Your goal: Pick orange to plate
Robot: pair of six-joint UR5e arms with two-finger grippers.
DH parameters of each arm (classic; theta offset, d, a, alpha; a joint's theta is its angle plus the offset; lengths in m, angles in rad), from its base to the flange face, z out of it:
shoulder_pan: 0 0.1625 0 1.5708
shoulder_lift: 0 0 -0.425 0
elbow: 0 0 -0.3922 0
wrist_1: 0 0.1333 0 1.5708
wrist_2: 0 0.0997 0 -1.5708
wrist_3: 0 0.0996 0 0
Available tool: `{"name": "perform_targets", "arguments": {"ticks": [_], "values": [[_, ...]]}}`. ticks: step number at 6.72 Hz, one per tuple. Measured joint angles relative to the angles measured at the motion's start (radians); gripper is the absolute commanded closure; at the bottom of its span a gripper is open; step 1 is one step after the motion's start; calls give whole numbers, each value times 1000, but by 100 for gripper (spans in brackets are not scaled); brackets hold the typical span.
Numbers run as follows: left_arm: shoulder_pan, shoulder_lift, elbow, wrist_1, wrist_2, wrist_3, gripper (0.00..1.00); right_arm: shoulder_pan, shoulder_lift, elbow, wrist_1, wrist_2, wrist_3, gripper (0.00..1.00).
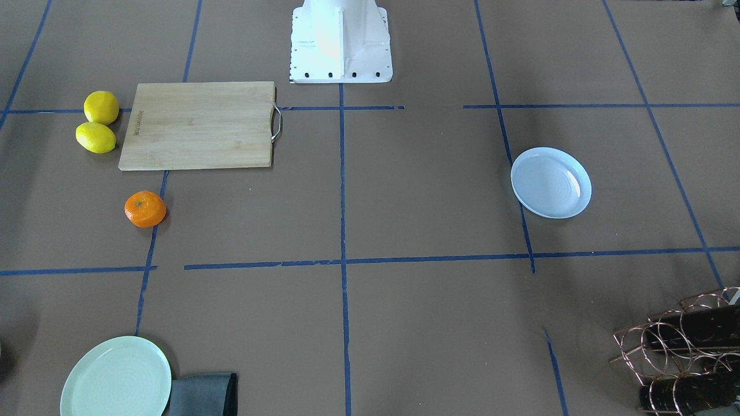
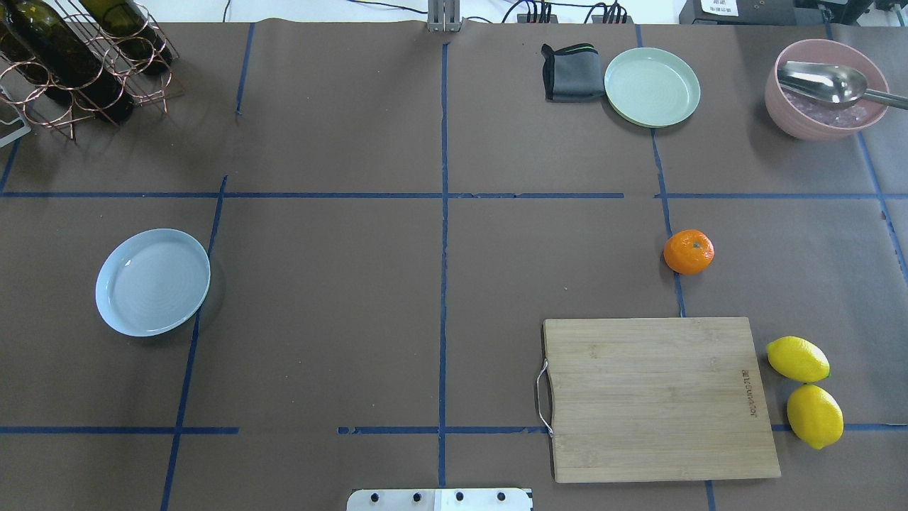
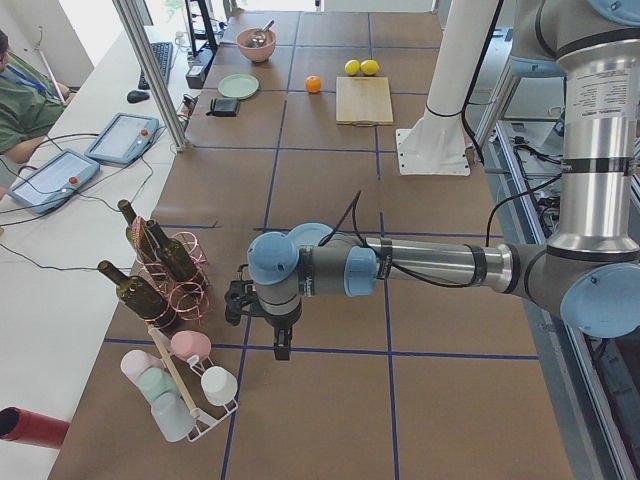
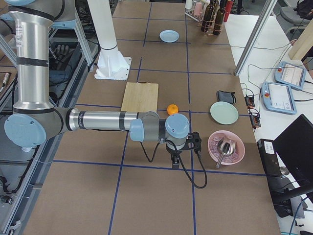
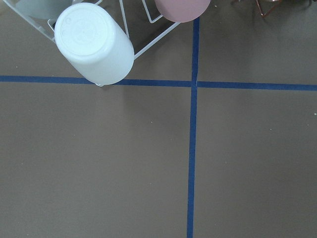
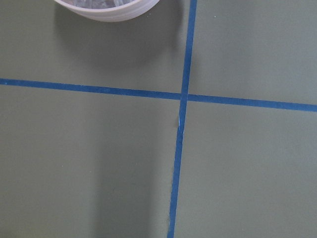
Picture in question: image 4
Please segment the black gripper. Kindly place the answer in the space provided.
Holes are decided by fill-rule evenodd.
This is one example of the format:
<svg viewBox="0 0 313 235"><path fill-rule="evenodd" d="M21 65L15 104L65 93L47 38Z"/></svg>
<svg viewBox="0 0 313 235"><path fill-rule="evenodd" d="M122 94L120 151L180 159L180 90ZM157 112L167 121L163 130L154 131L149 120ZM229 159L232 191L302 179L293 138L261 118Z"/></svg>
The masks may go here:
<svg viewBox="0 0 313 235"><path fill-rule="evenodd" d="M179 169L180 165L180 153L182 152L181 150L175 150L175 148L170 145L166 144L166 150L170 154L170 158L172 161L172 169Z"/></svg>

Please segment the silver UR robot arm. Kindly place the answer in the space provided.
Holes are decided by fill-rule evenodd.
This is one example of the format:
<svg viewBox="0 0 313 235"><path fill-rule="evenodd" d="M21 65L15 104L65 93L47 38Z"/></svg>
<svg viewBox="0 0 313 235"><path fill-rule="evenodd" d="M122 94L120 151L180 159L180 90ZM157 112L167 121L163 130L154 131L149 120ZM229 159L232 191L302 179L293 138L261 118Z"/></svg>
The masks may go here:
<svg viewBox="0 0 313 235"><path fill-rule="evenodd" d="M164 143L172 167L183 166L180 153L188 149L189 121L182 114L161 119L145 113L80 111L55 107L49 101L49 39L54 23L76 19L72 0L10 0L8 13L15 21L19 99L5 121L7 137L21 147L79 129L128 131L133 141Z"/></svg>

